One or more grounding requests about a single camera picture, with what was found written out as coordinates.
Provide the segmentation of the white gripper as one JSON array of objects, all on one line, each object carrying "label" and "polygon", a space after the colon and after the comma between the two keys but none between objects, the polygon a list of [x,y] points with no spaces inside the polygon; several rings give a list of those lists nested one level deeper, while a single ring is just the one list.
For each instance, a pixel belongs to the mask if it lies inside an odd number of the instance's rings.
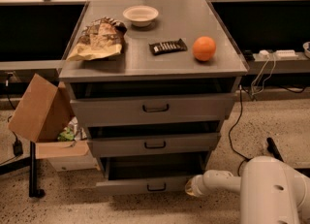
[{"label": "white gripper", "polygon": [[189,196],[204,197],[209,193],[208,187],[204,184],[203,175],[194,176],[185,184],[185,192]]}]

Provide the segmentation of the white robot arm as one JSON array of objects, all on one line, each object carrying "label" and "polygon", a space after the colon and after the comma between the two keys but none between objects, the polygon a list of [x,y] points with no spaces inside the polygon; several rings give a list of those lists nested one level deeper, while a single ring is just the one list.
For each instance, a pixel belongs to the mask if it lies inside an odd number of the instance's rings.
[{"label": "white robot arm", "polygon": [[198,198],[217,190],[240,195],[240,224],[310,224],[310,178],[278,159],[255,157],[241,176],[208,170],[185,185]]}]

